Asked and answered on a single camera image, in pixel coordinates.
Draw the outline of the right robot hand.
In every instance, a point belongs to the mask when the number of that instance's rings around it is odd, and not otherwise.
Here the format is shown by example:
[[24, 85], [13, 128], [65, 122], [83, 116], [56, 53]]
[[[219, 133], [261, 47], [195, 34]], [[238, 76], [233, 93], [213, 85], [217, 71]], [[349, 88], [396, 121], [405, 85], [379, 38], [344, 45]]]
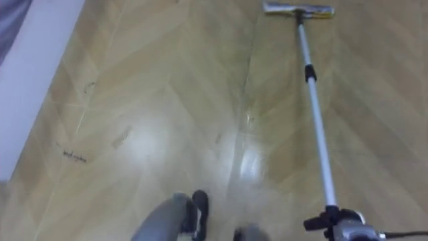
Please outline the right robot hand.
[[338, 206], [326, 206], [318, 216], [304, 220], [307, 232], [323, 230], [328, 241], [334, 241], [333, 227], [341, 221], [351, 220], [363, 223], [363, 217], [354, 210], [340, 209]]

